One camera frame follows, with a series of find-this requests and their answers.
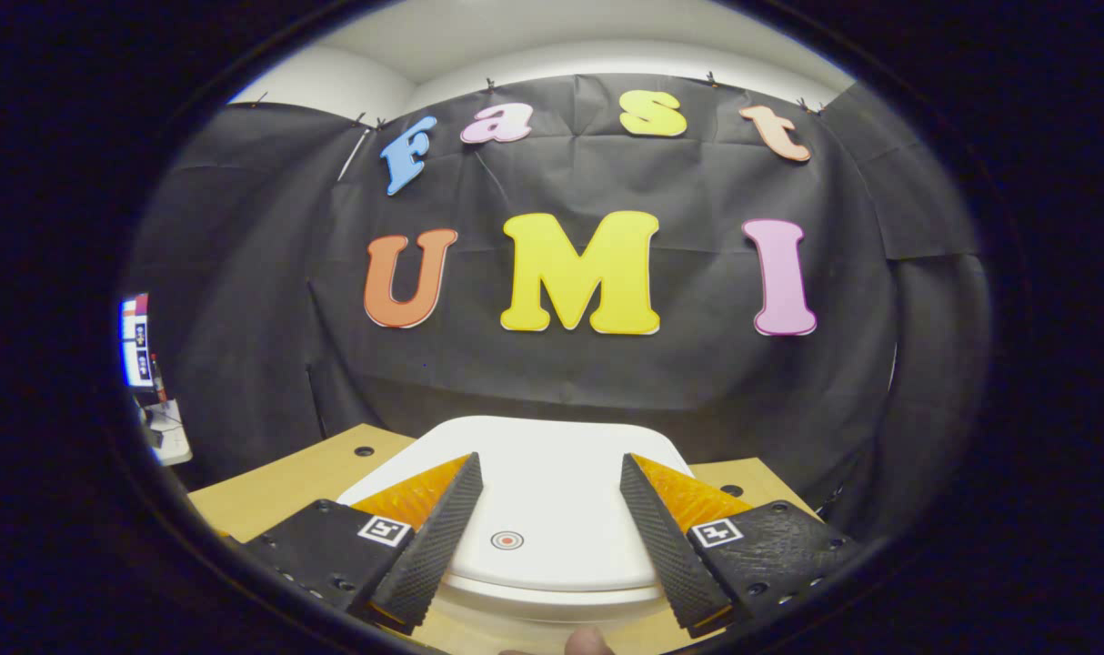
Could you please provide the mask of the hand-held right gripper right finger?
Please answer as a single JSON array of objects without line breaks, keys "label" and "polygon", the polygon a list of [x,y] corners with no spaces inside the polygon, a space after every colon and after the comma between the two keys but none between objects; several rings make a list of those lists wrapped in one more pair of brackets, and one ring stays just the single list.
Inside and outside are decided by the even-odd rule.
[{"label": "hand-held right gripper right finger", "polygon": [[677,623],[693,638],[787,619],[861,551],[793,501],[752,506],[636,453],[622,459],[620,494]]}]

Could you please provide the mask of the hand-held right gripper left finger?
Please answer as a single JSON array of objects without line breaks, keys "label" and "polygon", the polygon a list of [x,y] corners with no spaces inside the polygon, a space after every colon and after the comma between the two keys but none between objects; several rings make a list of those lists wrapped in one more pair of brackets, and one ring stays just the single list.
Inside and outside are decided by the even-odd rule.
[{"label": "hand-held right gripper left finger", "polygon": [[408,635],[427,616],[484,489],[476,452],[364,500],[308,503],[243,546],[287,587]]}]

